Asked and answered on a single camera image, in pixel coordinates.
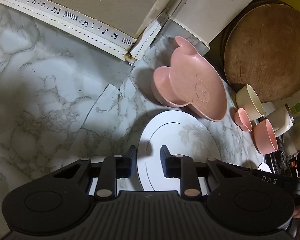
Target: ridged black surface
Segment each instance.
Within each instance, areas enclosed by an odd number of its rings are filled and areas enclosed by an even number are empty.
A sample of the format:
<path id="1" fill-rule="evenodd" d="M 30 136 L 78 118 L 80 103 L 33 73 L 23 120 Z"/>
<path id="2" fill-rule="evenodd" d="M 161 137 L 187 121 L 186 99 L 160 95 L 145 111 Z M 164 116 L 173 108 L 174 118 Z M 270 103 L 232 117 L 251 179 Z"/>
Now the ridged black surface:
<path id="1" fill-rule="evenodd" d="M 284 231 L 247 236 L 229 231 L 211 219 L 199 202 L 176 191 L 122 191 L 113 201 L 99 202 L 77 227 L 53 236 L 11 232 L 4 240 L 292 240 Z"/>

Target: pink bowl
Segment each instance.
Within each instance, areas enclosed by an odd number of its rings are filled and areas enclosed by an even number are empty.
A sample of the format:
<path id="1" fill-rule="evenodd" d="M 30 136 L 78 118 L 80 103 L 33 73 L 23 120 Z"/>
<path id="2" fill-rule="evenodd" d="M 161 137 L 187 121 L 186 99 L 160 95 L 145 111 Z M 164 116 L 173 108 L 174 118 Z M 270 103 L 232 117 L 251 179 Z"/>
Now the pink bowl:
<path id="1" fill-rule="evenodd" d="M 182 37 L 171 56 L 171 67 L 154 71 L 152 91 L 155 98 L 170 107 L 188 106 L 201 117 L 221 121 L 226 115 L 227 98 L 222 80 L 214 67 Z"/>
<path id="2" fill-rule="evenodd" d="M 261 154 L 269 154 L 278 150 L 277 138 L 268 119 L 264 119 L 255 126 L 253 137 Z"/>
<path id="3" fill-rule="evenodd" d="M 251 121 L 243 108 L 239 108 L 234 115 L 234 122 L 237 126 L 240 126 L 242 131 L 251 132 L 252 124 Z"/>

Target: black electronic device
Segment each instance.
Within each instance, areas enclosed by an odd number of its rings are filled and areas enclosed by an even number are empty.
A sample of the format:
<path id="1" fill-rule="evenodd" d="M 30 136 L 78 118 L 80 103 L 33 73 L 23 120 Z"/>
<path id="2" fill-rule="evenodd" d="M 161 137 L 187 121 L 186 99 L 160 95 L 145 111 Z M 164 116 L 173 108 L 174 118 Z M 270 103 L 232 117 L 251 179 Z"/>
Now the black electronic device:
<path id="1" fill-rule="evenodd" d="M 291 240 L 298 221 L 300 179 L 243 168 L 216 159 L 194 162 L 161 147 L 165 177 L 177 191 L 120 191 L 131 178 L 137 149 L 102 163 L 81 159 L 10 192 L 2 213 L 11 232 L 4 240 Z M 205 177 L 202 196 L 198 177 Z M 92 178 L 98 178 L 93 196 Z"/>

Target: wooden cutting board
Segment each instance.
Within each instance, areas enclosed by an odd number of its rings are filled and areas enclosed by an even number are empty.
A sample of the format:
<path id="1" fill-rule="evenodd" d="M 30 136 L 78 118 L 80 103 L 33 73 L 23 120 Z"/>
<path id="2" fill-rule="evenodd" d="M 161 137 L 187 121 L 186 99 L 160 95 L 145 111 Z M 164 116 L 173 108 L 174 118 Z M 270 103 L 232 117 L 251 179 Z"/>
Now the wooden cutting board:
<path id="1" fill-rule="evenodd" d="M 236 92 L 249 84 L 261 102 L 274 102 L 300 90 L 300 12 L 278 1 L 255 2 L 231 25 L 221 50 Z"/>

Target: round cutting board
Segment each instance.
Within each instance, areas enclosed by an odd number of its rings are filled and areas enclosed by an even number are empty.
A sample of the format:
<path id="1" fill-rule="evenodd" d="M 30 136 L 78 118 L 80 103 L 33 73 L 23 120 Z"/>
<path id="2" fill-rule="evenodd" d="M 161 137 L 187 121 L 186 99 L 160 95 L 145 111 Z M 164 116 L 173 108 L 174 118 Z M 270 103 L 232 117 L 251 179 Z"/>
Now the round cutting board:
<path id="1" fill-rule="evenodd" d="M 195 162 L 213 157 L 221 160 L 216 142 L 207 128 L 192 115 L 165 111 L 156 115 L 143 130 L 138 146 L 138 176 L 145 191 L 177 190 L 180 179 L 163 175 L 160 148 L 166 145 L 171 155 L 187 155 Z M 202 194 L 207 194 L 204 178 L 199 178 Z"/>
<path id="2" fill-rule="evenodd" d="M 252 86 L 261 102 L 300 90 L 300 12 L 278 1 L 256 0 L 229 25 L 224 68 L 237 92 Z"/>

